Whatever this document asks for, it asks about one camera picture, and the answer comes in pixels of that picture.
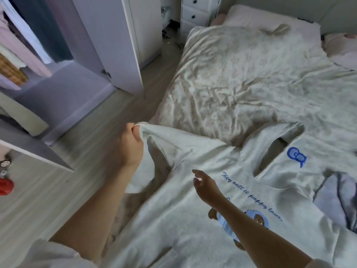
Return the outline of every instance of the wooden floor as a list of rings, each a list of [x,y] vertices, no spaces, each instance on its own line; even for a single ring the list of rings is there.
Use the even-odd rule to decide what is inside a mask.
[[[173,40],[164,40],[163,54],[141,71],[145,99],[118,90],[53,144],[75,172],[16,157],[15,189],[0,197],[0,267],[18,265],[35,239],[51,237],[98,189],[116,165],[109,155],[114,139],[127,122],[154,116],[181,54]]]

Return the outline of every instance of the white duvet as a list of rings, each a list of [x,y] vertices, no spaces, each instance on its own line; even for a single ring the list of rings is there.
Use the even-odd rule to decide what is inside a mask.
[[[295,121],[319,144],[312,156],[322,173],[357,178],[357,73],[299,34],[214,26],[191,31],[151,123],[241,146],[264,123]],[[322,182],[317,177],[306,196]]]

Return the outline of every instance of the drawer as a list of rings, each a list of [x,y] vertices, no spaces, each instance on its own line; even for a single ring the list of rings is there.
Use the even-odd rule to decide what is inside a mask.
[[[208,24],[208,13],[189,6],[182,6],[181,18],[199,26],[207,26]]]
[[[211,0],[182,0],[182,3],[187,6],[191,6],[207,12],[210,10],[210,2]]]
[[[181,20],[181,31],[183,31],[185,33],[189,33],[191,31],[191,29],[196,27],[196,26],[197,25],[195,25],[192,22]]]

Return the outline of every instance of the toy wheel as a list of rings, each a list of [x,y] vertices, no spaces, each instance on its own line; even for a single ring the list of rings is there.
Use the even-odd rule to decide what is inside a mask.
[[[11,165],[11,161],[10,160],[4,160],[0,163],[0,166],[5,168],[8,167],[9,165]]]

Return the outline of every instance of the wardrobe door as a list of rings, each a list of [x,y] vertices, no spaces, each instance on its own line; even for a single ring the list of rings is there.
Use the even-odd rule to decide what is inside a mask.
[[[123,1],[73,3],[112,85],[132,94],[142,93],[144,87]]]
[[[73,170],[44,142],[2,120],[0,120],[0,144],[43,162],[66,170]]]

